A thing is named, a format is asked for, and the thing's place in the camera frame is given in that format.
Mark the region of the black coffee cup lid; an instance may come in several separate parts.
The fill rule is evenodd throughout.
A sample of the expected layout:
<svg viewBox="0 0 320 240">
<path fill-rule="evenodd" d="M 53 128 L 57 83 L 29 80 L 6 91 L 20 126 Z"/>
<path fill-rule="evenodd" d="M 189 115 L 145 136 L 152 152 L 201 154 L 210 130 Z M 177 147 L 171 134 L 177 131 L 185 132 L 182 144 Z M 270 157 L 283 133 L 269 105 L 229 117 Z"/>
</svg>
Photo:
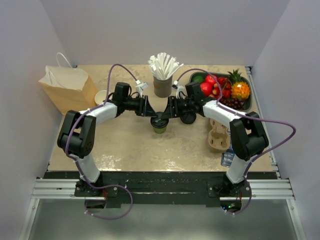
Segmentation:
<svg viewBox="0 0 320 240">
<path fill-rule="evenodd" d="M 196 119 L 197 119 L 197 114 L 192 111 L 185 112 L 180 117 L 180 120 L 182 121 L 182 123 L 184 123 L 186 125 L 193 124 L 196 121 Z"/>
</svg>

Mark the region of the green paper coffee cup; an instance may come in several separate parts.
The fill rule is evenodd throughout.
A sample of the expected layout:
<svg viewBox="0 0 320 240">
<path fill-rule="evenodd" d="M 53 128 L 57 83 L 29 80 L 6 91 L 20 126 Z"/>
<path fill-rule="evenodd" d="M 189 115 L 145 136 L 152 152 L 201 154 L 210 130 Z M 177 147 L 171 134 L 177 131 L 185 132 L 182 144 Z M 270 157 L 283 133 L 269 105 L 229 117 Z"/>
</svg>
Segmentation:
<svg viewBox="0 0 320 240">
<path fill-rule="evenodd" d="M 156 134 L 163 134 L 166 131 L 167 127 L 163 126 L 163 127 L 157 127 L 157 126 L 153 126 L 153 131 Z"/>
</svg>

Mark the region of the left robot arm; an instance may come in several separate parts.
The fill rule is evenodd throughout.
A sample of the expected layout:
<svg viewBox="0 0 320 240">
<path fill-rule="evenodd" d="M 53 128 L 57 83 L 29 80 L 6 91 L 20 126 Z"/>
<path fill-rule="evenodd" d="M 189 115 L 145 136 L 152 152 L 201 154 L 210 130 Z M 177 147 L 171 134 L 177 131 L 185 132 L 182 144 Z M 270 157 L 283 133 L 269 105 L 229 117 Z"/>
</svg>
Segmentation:
<svg viewBox="0 0 320 240">
<path fill-rule="evenodd" d="M 124 111 L 133 111 L 139 117 L 157 117 L 148 96 L 132 97 L 130 90 L 128 83 L 118 82 L 111 99 L 87 110 L 70 110 L 64 117 L 57 145 L 75 162 L 80 178 L 87 182 L 85 189 L 92 196 L 99 196 L 104 190 L 104 184 L 98 180 L 100 170 L 91 154 L 96 126 L 117 118 Z"/>
</svg>

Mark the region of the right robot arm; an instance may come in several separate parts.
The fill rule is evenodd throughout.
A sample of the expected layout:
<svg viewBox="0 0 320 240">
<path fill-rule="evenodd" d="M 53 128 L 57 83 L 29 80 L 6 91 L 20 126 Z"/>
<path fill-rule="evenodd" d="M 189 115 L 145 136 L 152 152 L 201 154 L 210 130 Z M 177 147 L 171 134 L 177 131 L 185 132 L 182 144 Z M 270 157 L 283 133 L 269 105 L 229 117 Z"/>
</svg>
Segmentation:
<svg viewBox="0 0 320 240">
<path fill-rule="evenodd" d="M 224 176 L 222 189 L 227 196 L 233 197 L 241 190 L 240 183 L 245 180 L 250 161 L 269 145 L 261 119 L 255 112 L 246 114 L 233 111 L 232 108 L 220 104 L 212 97 L 206 97 L 197 82 L 190 82 L 185 85 L 185 88 L 186 97 L 170 96 L 168 98 L 161 119 L 179 118 L 185 113 L 193 112 L 216 120 L 229 129 L 235 156 Z"/>
</svg>

